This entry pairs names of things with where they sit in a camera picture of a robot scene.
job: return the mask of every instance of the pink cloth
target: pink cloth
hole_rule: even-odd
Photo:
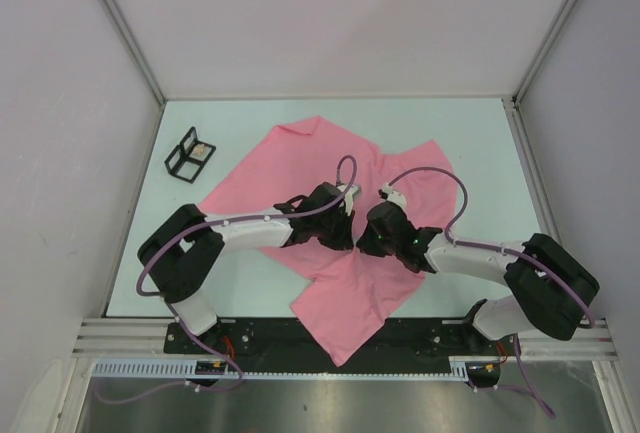
[[[385,155],[374,143],[321,117],[274,127],[200,204],[209,214],[260,211],[299,194],[310,194],[323,181],[335,182],[342,156],[358,161],[353,236],[366,227],[367,212],[382,200],[380,187],[416,166],[451,165],[435,141],[400,154]],[[345,162],[342,180],[351,175]],[[396,188],[407,198],[413,224],[444,226],[454,213],[456,185],[438,173],[415,173]],[[338,366],[367,341],[424,281],[394,257],[375,258],[333,251],[312,239],[288,248],[264,248],[265,255],[313,283],[291,309]]]

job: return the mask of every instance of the white table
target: white table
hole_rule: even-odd
[[[276,124],[322,115],[398,153],[435,139],[466,183],[470,206],[460,236],[528,239],[539,225],[499,99],[270,100],[169,102],[119,266],[107,315],[170,316],[157,298],[141,298],[135,282],[140,245],[184,203],[200,202]],[[194,184],[168,175],[164,159],[189,127],[217,151]],[[221,316],[292,316],[289,304],[309,284],[259,251],[221,257],[203,285]],[[154,289],[147,279],[145,289]],[[394,316],[462,316],[479,299],[508,290],[457,274],[427,280]]]

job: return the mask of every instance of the black base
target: black base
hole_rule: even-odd
[[[329,355],[295,318],[226,318],[203,334],[206,345],[224,353],[227,336],[235,361],[256,373],[424,374],[449,373],[450,356],[496,356],[496,344],[468,345],[468,325],[442,324],[437,318],[390,318],[344,365]],[[513,354],[509,339],[502,345]],[[167,329],[164,352],[206,354],[180,325]]]

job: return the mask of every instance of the gray wall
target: gray wall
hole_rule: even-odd
[[[158,107],[97,0],[0,0],[0,431],[99,313]]]
[[[600,280],[637,399],[639,93],[640,0],[582,0],[522,104],[561,236]]]

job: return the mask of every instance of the purple cable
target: purple cable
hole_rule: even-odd
[[[490,245],[490,244],[487,244],[487,243],[479,243],[479,242],[475,242],[475,241],[457,240],[457,239],[455,239],[453,237],[453,235],[451,234],[451,228],[460,219],[460,217],[462,217],[462,215],[464,214],[465,210],[467,209],[467,206],[469,205],[469,192],[467,190],[467,187],[464,185],[462,180],[460,178],[458,178],[455,174],[453,174],[450,171],[447,171],[447,170],[445,170],[443,168],[438,168],[438,167],[435,167],[435,166],[419,166],[419,167],[416,167],[416,168],[411,168],[410,170],[407,170],[404,173],[401,173],[400,175],[398,175],[397,177],[395,177],[393,180],[391,180],[389,182],[389,186],[393,186],[393,184],[396,183],[398,180],[401,180],[405,176],[407,176],[407,175],[409,175],[411,173],[415,173],[417,171],[435,171],[437,173],[445,174],[449,178],[453,179],[456,183],[458,183],[458,185],[460,186],[460,189],[462,190],[462,197],[463,197],[462,207],[455,214],[455,216],[451,219],[451,221],[449,221],[447,226],[444,228],[444,235],[445,235],[445,238],[447,239],[447,241],[449,243],[452,243],[454,246],[456,246],[456,245],[467,246],[467,247],[471,247],[471,248],[479,248],[479,249],[482,249],[482,250],[495,251],[495,252],[502,253],[502,254],[509,254],[509,255],[515,256],[517,258],[520,258],[520,259],[528,262],[529,264],[533,265],[538,271],[542,271],[542,272],[546,273],[549,278],[551,278],[553,281],[555,281],[560,286],[560,288],[562,288],[571,297],[571,299],[576,302],[576,304],[580,307],[580,309],[582,310],[584,315],[589,320],[589,328],[594,328],[596,326],[595,317],[593,316],[593,314],[591,313],[591,311],[589,310],[589,307],[585,304],[585,302],[582,301],[582,298],[580,298],[569,287],[569,285],[567,285],[562,280],[562,278],[560,278],[550,268],[548,268],[546,265],[542,264],[537,259],[535,259],[532,256],[529,256],[529,255],[527,255],[525,253],[522,253],[520,251],[511,249],[511,248],[504,248],[504,250],[503,250],[503,248],[501,246],[498,246],[498,245]],[[516,352],[516,360],[518,361],[518,368],[520,369],[520,373],[522,374],[522,378],[524,379],[525,383],[529,387],[529,390],[526,390],[525,388],[522,388],[520,386],[511,386],[511,385],[509,385],[509,386],[498,386],[497,389],[516,391],[518,393],[522,393],[522,394],[526,394],[528,396],[531,396],[538,403],[538,405],[540,405],[540,408],[542,408],[542,411],[544,411],[545,414],[549,418],[555,419],[555,417],[556,417],[555,412],[549,406],[549,404],[547,402],[545,402],[540,397],[540,395],[538,394],[537,390],[533,386],[533,383],[531,382],[531,379],[529,378],[529,375],[527,374],[526,370],[524,369],[524,365],[522,364],[522,359],[520,358],[520,355],[521,355],[520,339],[518,338],[518,335],[514,335],[514,337],[515,337],[514,338],[514,347],[515,347],[515,352]],[[471,380],[469,380],[469,385],[472,386],[474,389],[476,388],[475,385],[473,385],[473,383],[471,382]],[[478,390],[483,390],[483,391],[494,390],[494,388],[477,388],[477,389]]]
[[[349,183],[347,184],[347,187],[345,188],[345,190],[338,195],[338,197],[336,197],[334,200],[332,200],[331,202],[327,203],[326,205],[320,207],[320,208],[316,208],[315,210],[311,210],[311,211],[305,211],[305,212],[301,212],[301,213],[288,213],[288,214],[281,214],[281,215],[269,215],[271,218],[273,219],[282,219],[282,218],[304,218],[305,216],[311,216],[311,215],[316,215],[318,213],[322,213],[323,211],[327,211],[329,208],[333,208],[335,205],[339,204],[342,200],[344,200],[344,197],[347,195],[347,192],[351,189],[351,187],[353,186],[355,180],[356,180],[356,175],[358,173],[358,163],[356,161],[356,159],[352,156],[352,155],[345,155],[340,159],[340,162],[338,163],[338,170],[337,170],[337,183],[340,183],[340,169],[342,167],[342,164],[346,161],[346,160],[351,160],[351,163],[353,164],[353,170],[351,172],[351,178],[349,179]],[[149,274],[149,271],[151,271],[151,268],[154,267],[154,265],[158,262],[158,260],[162,257],[162,255],[164,255],[171,247],[173,247],[174,245],[176,245],[177,243],[180,242],[180,240],[182,240],[185,236],[190,235],[191,233],[198,231],[198,230],[202,230],[204,228],[209,228],[212,226],[220,226],[222,225],[225,221],[229,222],[229,223],[236,223],[239,221],[250,221],[250,220],[262,220],[264,219],[265,215],[247,215],[247,216],[238,216],[235,218],[225,218],[225,219],[221,219],[221,220],[215,220],[215,221],[208,221],[205,223],[199,223],[197,225],[194,225],[190,228],[187,228],[183,231],[181,231],[180,233],[178,233],[176,236],[174,236],[171,240],[169,240],[162,248],[160,248],[158,250],[158,252],[153,255],[153,257],[151,257],[151,260],[149,260],[149,263],[147,263],[145,265],[145,267],[142,270],[142,273],[140,273],[140,276],[138,277],[138,281],[136,282],[136,292],[140,295],[140,296],[160,296],[160,293],[157,291],[144,291],[142,289],[142,283],[144,282],[144,279],[146,278],[146,276]],[[171,311],[171,313],[173,313],[173,315],[179,319],[179,315],[178,312],[171,306],[171,305],[167,305],[169,310]],[[211,353],[212,355],[215,355],[219,358],[224,359],[227,364],[231,365],[233,367],[233,369],[236,370],[236,372],[238,373],[238,379],[236,381],[234,381],[233,383],[231,383],[228,386],[224,386],[224,387],[220,387],[220,388],[214,388],[213,386],[202,386],[202,385],[197,385],[196,384],[196,388],[199,390],[205,390],[205,391],[229,391],[233,388],[235,388],[236,386],[240,385],[240,383],[243,382],[243,376],[244,373],[242,371],[242,369],[240,368],[240,366],[233,361],[231,358],[229,358],[227,355],[224,355],[222,353],[220,353],[219,351],[214,350],[213,348],[205,345],[202,341],[200,341],[198,339],[198,337],[196,335],[194,335],[189,328],[187,328],[187,325],[179,319],[179,323],[180,326],[182,327],[182,329],[184,330],[184,332],[187,334],[187,336],[189,337],[189,339],[191,341],[193,341],[196,345],[198,345],[200,348],[202,348],[203,350],[205,350],[207,353]],[[183,381],[172,381],[169,383],[163,383],[162,385],[158,385],[154,388],[151,388],[150,390],[147,390],[143,393],[140,393],[139,395],[133,396],[131,398],[125,398],[122,400],[109,400],[107,398],[104,398],[100,392],[98,391],[97,387],[94,388],[93,393],[95,395],[95,397],[101,401],[102,403],[105,403],[107,405],[125,405],[128,403],[133,403],[135,401],[141,400],[143,398],[146,398],[149,395],[152,395],[154,393],[156,393],[157,391],[163,390],[165,388],[169,388],[169,387],[173,387],[173,386],[178,386],[178,385],[184,385],[185,382]]]

